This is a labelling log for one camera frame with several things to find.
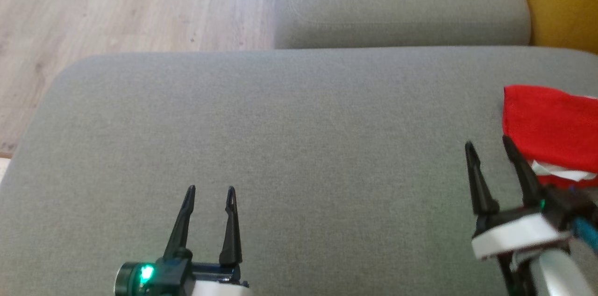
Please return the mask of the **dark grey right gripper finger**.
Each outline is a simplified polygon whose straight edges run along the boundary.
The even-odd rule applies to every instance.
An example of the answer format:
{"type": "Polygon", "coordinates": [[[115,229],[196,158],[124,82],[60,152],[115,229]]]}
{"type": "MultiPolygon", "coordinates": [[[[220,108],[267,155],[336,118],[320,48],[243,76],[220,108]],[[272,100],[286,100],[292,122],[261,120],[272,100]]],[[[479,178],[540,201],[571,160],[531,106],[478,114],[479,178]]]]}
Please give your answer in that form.
{"type": "Polygon", "coordinates": [[[474,215],[491,215],[499,212],[499,203],[492,198],[484,175],[481,161],[471,141],[465,143],[465,158],[470,186],[470,198],[474,215]]]}
{"type": "Polygon", "coordinates": [[[525,207],[540,206],[543,199],[543,186],[537,179],[532,167],[519,151],[510,136],[503,136],[503,145],[507,157],[517,173],[522,192],[523,205],[525,207]]]}

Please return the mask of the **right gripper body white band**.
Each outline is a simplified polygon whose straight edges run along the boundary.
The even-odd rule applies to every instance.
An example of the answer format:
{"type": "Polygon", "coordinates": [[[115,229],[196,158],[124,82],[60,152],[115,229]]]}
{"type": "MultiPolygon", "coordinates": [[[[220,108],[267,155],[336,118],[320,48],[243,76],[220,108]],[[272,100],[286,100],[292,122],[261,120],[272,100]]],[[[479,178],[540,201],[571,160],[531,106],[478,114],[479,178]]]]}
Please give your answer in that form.
{"type": "Polygon", "coordinates": [[[571,237],[571,232],[559,230],[551,224],[540,206],[519,207],[506,211],[475,207],[473,213],[477,220],[471,245],[474,256],[479,260],[527,251],[571,237]]]}

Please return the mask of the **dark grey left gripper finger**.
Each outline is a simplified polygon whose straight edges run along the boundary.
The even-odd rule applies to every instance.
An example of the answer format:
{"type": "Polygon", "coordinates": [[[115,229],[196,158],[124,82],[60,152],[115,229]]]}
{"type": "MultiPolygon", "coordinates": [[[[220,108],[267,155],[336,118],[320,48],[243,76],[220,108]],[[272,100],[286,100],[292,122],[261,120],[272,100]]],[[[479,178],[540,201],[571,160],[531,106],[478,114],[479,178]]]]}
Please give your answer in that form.
{"type": "Polygon", "coordinates": [[[227,214],[227,225],[220,253],[220,266],[238,266],[242,263],[242,245],[237,198],[234,187],[228,189],[225,211],[227,214]]]}
{"type": "Polygon", "coordinates": [[[194,210],[195,196],[196,186],[191,185],[186,190],[181,209],[179,209],[173,230],[171,231],[166,249],[164,250],[163,259],[165,261],[180,256],[179,252],[187,249],[189,222],[194,210]]]}

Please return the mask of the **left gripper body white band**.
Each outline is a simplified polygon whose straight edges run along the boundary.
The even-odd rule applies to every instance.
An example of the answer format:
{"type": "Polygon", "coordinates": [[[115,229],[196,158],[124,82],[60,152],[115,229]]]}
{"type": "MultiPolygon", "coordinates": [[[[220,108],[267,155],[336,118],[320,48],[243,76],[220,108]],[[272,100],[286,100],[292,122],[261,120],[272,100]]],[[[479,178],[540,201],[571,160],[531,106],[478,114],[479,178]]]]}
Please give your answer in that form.
{"type": "Polygon", "coordinates": [[[194,263],[195,285],[192,296],[251,296],[247,281],[241,280],[241,267],[194,263]]]}

